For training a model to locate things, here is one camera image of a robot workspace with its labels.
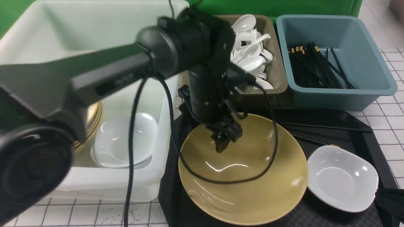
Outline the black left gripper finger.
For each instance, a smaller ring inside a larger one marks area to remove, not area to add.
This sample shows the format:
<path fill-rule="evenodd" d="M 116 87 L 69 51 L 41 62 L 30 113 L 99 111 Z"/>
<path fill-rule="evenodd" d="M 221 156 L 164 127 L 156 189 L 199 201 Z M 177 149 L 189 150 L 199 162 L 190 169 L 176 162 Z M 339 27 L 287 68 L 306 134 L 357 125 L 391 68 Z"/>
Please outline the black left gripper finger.
<path fill-rule="evenodd" d="M 227 134 L 215 134 L 215 149 L 217 153 L 223 152 L 231 141 Z"/>

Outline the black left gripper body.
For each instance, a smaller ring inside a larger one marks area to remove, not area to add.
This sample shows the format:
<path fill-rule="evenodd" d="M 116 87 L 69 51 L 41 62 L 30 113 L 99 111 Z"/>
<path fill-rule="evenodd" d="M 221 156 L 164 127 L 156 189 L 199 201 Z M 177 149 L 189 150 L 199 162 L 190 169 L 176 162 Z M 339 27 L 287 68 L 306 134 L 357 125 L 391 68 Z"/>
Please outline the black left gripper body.
<path fill-rule="evenodd" d="M 229 91 L 224 78 L 208 66 L 187 70 L 188 83 L 178 93 L 183 100 L 180 112 L 194 124 L 199 123 L 213 132 L 216 143 L 236 142 L 243 130 L 229 110 Z"/>

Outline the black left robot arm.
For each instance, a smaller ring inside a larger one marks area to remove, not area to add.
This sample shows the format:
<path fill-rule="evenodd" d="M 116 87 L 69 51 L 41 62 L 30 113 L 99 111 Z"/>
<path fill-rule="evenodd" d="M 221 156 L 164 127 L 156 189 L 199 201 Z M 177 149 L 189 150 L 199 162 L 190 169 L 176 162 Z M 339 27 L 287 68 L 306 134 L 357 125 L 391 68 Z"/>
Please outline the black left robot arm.
<path fill-rule="evenodd" d="M 134 43 L 45 63 L 1 65 L 1 225 L 51 193 L 68 175 L 75 142 L 87 139 L 87 109 L 142 80 L 194 70 L 203 94 L 226 106 L 235 41 L 231 25 L 194 7 L 160 17 Z"/>

